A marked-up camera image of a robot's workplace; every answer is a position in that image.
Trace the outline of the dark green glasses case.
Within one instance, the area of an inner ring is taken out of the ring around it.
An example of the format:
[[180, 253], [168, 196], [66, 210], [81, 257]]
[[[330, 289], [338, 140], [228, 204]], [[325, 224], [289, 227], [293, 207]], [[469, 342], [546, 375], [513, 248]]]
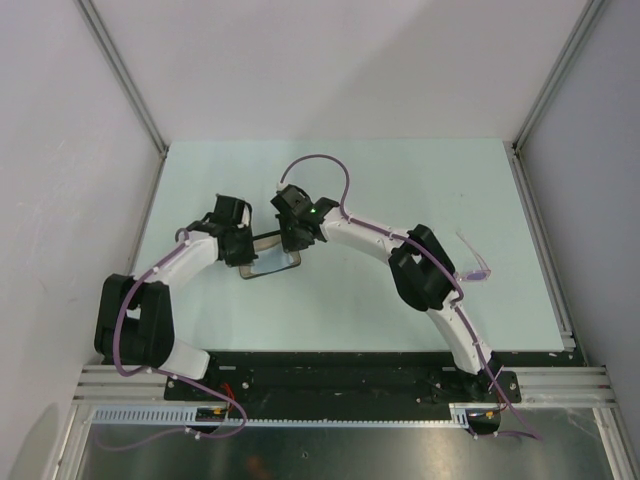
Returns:
[[278, 231], [254, 237], [253, 246], [257, 257], [250, 264], [238, 267], [240, 277], [244, 280], [296, 268], [301, 264], [300, 253], [286, 251]]

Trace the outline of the light blue cleaning cloth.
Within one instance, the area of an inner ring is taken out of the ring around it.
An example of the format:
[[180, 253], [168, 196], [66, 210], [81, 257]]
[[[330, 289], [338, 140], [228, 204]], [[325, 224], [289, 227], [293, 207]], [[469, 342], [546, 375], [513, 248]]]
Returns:
[[287, 269], [294, 263], [293, 257], [280, 248], [264, 250], [258, 253], [258, 258], [253, 262], [251, 271], [256, 275], [270, 274]]

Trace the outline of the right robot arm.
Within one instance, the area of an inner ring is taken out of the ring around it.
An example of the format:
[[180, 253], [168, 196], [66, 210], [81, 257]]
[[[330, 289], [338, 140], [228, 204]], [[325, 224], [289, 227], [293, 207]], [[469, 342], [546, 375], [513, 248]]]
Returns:
[[430, 228], [419, 224], [398, 230], [360, 220], [334, 200], [312, 201], [292, 184], [280, 188], [271, 204], [285, 249], [301, 251], [318, 241], [336, 243], [386, 264], [401, 300], [427, 314], [445, 339], [463, 393], [484, 401], [496, 391], [493, 350], [468, 319], [455, 267]]

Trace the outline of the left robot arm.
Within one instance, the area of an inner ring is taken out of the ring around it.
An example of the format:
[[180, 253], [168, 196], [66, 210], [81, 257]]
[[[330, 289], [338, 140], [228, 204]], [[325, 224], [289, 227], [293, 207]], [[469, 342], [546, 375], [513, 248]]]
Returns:
[[250, 264], [256, 253], [252, 207], [218, 195], [212, 211], [175, 233], [175, 246], [140, 275], [110, 275], [103, 284], [95, 350], [124, 377], [150, 370], [186, 378], [197, 398], [214, 397], [221, 376], [209, 368], [210, 354], [177, 338], [173, 293], [217, 262]]

